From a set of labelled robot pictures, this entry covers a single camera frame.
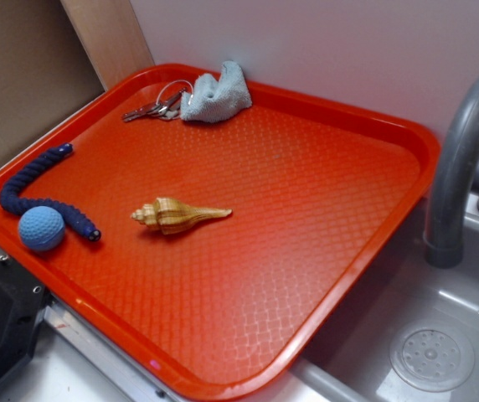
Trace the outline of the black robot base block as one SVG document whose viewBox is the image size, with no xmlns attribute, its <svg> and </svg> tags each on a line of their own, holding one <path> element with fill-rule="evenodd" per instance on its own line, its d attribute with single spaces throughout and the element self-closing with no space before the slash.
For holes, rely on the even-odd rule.
<svg viewBox="0 0 479 402">
<path fill-rule="evenodd" d="M 39 279 L 0 256 L 0 384 L 33 359 L 48 298 Z"/>
</svg>

